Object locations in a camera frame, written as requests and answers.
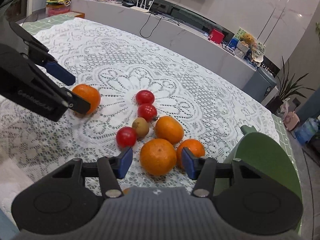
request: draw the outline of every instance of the lace tablecloth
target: lace tablecloth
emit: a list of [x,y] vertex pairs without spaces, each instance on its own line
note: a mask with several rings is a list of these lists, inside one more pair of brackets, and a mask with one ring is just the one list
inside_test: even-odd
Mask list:
[[[153,42],[80,18],[35,37],[77,77],[77,84],[96,87],[102,98],[94,114],[79,119],[67,111],[58,122],[1,99],[0,144],[33,181],[74,157],[92,162],[118,155],[115,134],[137,117],[134,95],[142,89],[154,93],[160,116],[177,119],[185,129],[185,139],[200,140],[206,154],[220,162],[243,136],[240,127],[244,124],[254,125],[279,142],[271,113],[261,104],[218,75]],[[185,186],[190,190],[194,183],[176,168],[156,178],[140,167],[140,148],[154,137],[151,129],[135,144],[132,165],[119,181],[121,188]],[[87,180],[87,186],[97,192],[98,180]]]

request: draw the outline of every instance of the tangerine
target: tangerine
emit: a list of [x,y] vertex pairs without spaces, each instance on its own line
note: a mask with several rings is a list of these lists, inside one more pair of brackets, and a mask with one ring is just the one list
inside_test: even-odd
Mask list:
[[101,96],[98,90],[86,84],[79,84],[72,90],[73,93],[88,101],[91,105],[87,114],[94,112],[100,105]]
[[187,147],[193,153],[193,155],[198,158],[205,155],[204,146],[198,140],[187,139],[183,141],[177,148],[177,165],[180,168],[183,168],[181,161],[181,152],[184,147]]
[[164,139],[152,139],[140,150],[141,166],[154,176],[167,174],[177,163],[177,155],[170,142]]
[[171,116],[162,116],[155,126],[157,138],[165,139],[171,144],[176,144],[182,140],[184,130],[181,124]]

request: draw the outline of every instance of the silver screw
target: silver screw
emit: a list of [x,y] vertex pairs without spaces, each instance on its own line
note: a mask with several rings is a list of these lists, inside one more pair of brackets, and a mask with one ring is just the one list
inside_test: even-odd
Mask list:
[[69,104],[66,101],[61,102],[65,107],[69,107]]
[[110,198],[116,198],[116,197],[120,197],[121,196],[121,191],[117,190],[117,189],[109,189],[106,192],[106,196],[110,197]]
[[209,191],[203,189],[203,188],[198,188],[193,192],[194,195],[197,197],[207,197],[209,196]]

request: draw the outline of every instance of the cherry tomato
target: cherry tomato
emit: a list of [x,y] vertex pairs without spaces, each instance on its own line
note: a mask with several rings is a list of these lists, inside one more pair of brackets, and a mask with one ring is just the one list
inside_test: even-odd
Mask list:
[[143,104],[138,107],[138,117],[144,118],[147,122],[151,122],[158,112],[152,104]]
[[132,147],[137,141],[136,131],[131,127],[122,127],[116,134],[116,141],[120,148]]
[[136,101],[138,105],[152,104],[155,101],[155,96],[149,90],[141,90],[136,94]]

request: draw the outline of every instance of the potted plant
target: potted plant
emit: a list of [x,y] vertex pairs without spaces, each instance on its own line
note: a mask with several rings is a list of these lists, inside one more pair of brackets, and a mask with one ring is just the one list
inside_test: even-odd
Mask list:
[[304,97],[306,98],[302,93],[300,93],[298,90],[301,90],[301,89],[308,89],[308,90],[313,90],[312,88],[307,88],[307,87],[303,87],[303,85],[301,84],[298,84],[299,81],[301,81],[303,78],[305,78],[309,73],[299,77],[297,79],[296,82],[293,83],[293,79],[294,79],[294,76],[295,76],[295,73],[293,74],[292,78],[289,80],[289,72],[290,72],[290,64],[289,64],[289,60],[288,60],[288,72],[287,72],[287,75],[285,74],[286,72],[286,69],[285,69],[285,64],[284,64],[284,60],[283,60],[283,57],[282,57],[282,64],[283,64],[283,67],[282,67],[282,70],[283,70],[283,80],[281,82],[281,80],[279,79],[279,82],[280,82],[280,90],[278,92],[278,95],[272,99],[267,105],[266,105],[266,108],[268,110],[270,110],[271,113],[275,113],[278,108],[283,104],[283,101],[285,99],[287,99],[289,96],[292,96],[292,95],[299,95],[301,97]]

